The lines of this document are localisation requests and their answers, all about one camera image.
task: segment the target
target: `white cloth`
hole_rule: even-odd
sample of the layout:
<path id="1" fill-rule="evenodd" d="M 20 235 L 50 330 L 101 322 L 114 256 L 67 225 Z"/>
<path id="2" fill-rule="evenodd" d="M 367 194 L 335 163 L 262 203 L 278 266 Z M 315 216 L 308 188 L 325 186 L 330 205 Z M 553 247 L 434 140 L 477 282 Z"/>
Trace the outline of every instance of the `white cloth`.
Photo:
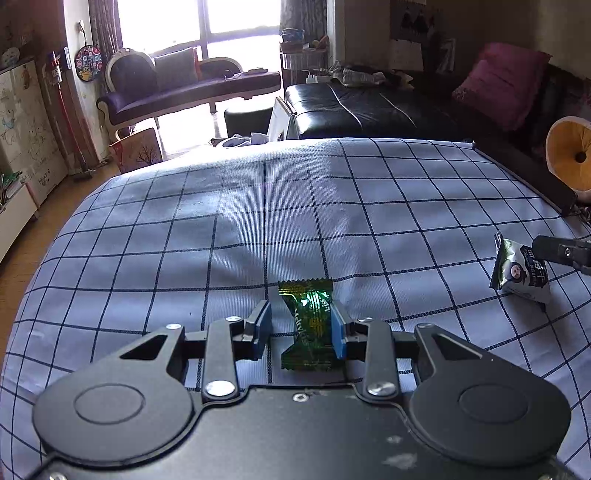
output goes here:
<path id="1" fill-rule="evenodd" d="M 591 233 L 469 144 L 204 147 L 109 180 L 60 231 L 19 308 L 2 370 L 4 478 L 41 460 L 31 408 L 49 383 L 168 323 L 200 330 L 268 298 L 271 349 L 238 363 L 241 388 L 342 380 L 280 367 L 293 318 L 277 282 L 317 277 L 334 280 L 352 317 L 407 331 L 436 323 L 557 385 L 572 407 L 558 456 L 588 478 L 591 277 L 550 264 L 546 313 L 498 295 L 488 287 L 497 229 L 527 245 Z M 409 363 L 399 368 L 412 389 Z M 191 363 L 188 388 L 198 374 Z"/>
<path id="2" fill-rule="evenodd" d="M 250 145 L 264 145 L 268 143 L 269 136 L 265 134 L 260 134 L 257 132 L 252 132 L 250 137 L 243 137 L 240 134 L 234 134 L 233 137 L 224 140 L 219 146 L 229 148 L 229 147 L 248 147 Z"/>

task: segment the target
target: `black leather sofa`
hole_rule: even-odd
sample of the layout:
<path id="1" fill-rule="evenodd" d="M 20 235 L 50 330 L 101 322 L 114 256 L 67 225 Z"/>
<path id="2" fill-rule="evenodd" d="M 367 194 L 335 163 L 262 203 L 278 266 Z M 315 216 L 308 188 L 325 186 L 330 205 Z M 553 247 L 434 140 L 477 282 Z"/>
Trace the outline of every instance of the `black leather sofa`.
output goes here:
<path id="1" fill-rule="evenodd" d="M 451 98 L 463 78 L 410 72 L 414 90 L 346 88 L 339 82 L 290 86 L 285 100 L 295 112 L 300 138 L 398 137 L 463 141 L 495 139 L 545 162 L 548 130 L 572 115 L 583 81 L 549 65 L 524 125 L 502 132 L 485 115 Z"/>

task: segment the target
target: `black cushion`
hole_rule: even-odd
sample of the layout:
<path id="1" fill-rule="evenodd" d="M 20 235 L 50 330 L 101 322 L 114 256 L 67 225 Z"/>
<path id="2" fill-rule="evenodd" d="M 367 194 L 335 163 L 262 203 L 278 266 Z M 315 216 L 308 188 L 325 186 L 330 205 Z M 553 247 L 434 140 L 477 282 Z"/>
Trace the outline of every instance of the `black cushion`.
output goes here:
<path id="1" fill-rule="evenodd" d="M 161 92 L 194 85 L 199 81 L 192 48 L 156 57 L 154 63 L 158 88 Z"/>
<path id="2" fill-rule="evenodd" d="M 289 87 L 285 99 L 296 112 L 300 138 L 466 138 L 444 109 L 412 91 L 315 83 Z"/>
<path id="3" fill-rule="evenodd" d="M 257 100 L 246 100 L 228 107 L 223 113 L 228 136 L 239 134 L 248 137 L 253 132 L 266 134 L 272 113 L 273 105 L 267 106 Z"/>

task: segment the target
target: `wooden floor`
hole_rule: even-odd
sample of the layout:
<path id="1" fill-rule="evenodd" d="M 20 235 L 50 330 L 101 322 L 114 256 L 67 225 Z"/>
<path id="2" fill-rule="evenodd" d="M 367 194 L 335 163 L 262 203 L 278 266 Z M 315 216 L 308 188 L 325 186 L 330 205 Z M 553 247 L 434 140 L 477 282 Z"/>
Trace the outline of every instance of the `wooden floor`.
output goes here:
<path id="1" fill-rule="evenodd" d="M 0 345 L 2 355 L 21 298 L 37 265 L 53 238 L 84 198 L 105 180 L 119 175 L 117 165 L 108 164 L 96 171 L 91 180 L 63 180 L 51 192 L 37 221 L 30 221 L 0 263 Z"/>

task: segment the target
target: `candy wrapper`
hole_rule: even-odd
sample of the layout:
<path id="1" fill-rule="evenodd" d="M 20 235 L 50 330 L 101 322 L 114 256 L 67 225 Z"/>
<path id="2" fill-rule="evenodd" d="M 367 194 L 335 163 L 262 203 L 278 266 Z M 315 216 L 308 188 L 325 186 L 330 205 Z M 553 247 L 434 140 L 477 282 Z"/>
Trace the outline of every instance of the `candy wrapper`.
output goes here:
<path id="1" fill-rule="evenodd" d="M 295 319 L 294 344 L 281 355 L 281 367 L 301 371 L 341 367 L 330 334 L 332 280 L 279 282 L 279 295 Z"/>
<path id="2" fill-rule="evenodd" d="M 490 287 L 510 291 L 525 299 L 548 303 L 550 284 L 543 260 L 538 260 L 530 247 L 495 234 L 497 247 L 495 268 Z"/>

